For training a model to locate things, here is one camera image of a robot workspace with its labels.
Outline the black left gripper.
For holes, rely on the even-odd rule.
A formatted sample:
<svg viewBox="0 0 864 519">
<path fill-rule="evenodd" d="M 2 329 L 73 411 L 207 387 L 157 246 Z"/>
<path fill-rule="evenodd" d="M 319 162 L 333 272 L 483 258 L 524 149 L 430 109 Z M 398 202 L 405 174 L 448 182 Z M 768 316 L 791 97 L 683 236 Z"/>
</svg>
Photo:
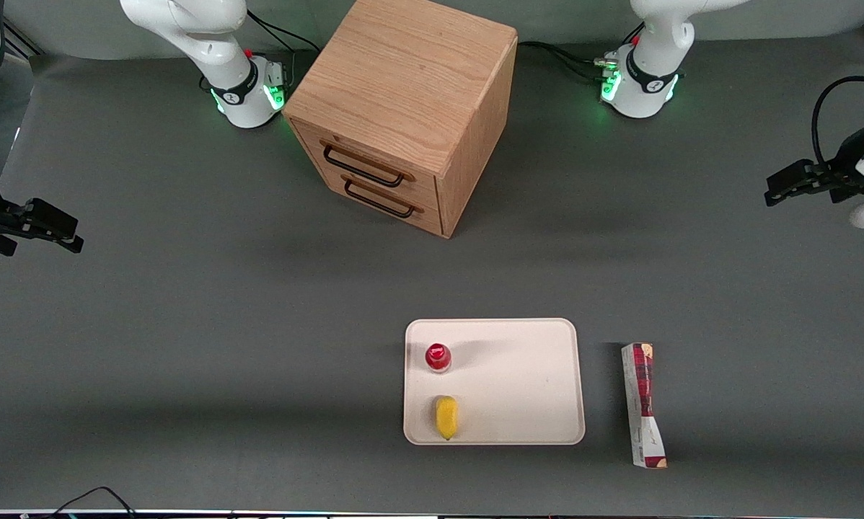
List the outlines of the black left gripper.
<svg viewBox="0 0 864 519">
<path fill-rule="evenodd" d="M 832 203 L 864 195 L 864 175 L 856 169 L 864 155 L 864 127 L 845 138 L 830 160 L 822 158 L 815 118 L 811 121 L 811 140 L 816 165 L 812 160 L 798 160 L 769 175 L 764 192 L 767 207 L 774 207 L 787 198 L 821 192 L 828 192 Z"/>
</svg>

